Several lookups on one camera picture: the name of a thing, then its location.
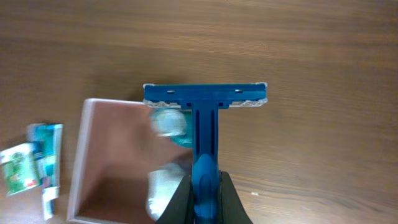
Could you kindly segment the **clear pump sanitizer bottle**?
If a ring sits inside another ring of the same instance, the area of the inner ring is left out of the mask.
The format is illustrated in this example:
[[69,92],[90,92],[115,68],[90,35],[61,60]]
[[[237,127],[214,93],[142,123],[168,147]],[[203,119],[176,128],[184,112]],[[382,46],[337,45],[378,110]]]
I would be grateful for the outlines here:
[[154,221],[164,213],[184,176],[192,173],[191,164],[168,163],[150,172],[146,210]]

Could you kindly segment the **blue white toothbrush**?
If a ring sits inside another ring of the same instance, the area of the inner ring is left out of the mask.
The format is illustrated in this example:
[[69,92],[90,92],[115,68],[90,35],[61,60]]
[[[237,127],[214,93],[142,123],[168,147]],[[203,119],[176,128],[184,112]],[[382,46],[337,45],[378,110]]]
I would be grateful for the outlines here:
[[55,178],[56,153],[54,149],[54,125],[31,124],[27,139],[33,144],[35,167],[42,188],[41,199],[45,220],[55,215],[55,199],[59,189]]

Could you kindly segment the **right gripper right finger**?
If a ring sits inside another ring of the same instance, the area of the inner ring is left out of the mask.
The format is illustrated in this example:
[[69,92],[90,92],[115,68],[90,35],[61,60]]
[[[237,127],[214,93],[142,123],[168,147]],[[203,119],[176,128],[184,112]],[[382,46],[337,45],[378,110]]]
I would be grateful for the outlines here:
[[219,224],[252,224],[230,175],[220,172],[218,187],[218,223]]

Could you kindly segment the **blue disposable razor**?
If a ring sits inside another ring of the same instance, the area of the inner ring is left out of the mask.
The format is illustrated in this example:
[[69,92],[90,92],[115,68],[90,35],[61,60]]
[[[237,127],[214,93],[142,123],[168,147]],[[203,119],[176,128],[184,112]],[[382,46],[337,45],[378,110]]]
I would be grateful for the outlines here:
[[194,223],[218,223],[218,112],[267,103],[267,84],[144,85],[144,104],[192,112]]

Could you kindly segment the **blue mouthwash bottle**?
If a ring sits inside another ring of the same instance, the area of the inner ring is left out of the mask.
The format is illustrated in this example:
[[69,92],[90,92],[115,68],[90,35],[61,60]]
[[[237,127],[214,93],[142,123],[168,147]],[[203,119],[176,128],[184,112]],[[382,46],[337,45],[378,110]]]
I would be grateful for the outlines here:
[[192,112],[178,108],[156,108],[150,116],[151,128],[181,147],[192,148]]

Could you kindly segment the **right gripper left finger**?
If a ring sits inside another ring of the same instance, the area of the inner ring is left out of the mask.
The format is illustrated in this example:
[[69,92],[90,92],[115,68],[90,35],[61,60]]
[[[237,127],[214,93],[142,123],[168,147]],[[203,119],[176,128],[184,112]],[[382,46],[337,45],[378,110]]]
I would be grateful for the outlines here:
[[169,204],[155,224],[194,224],[192,178],[182,178]]

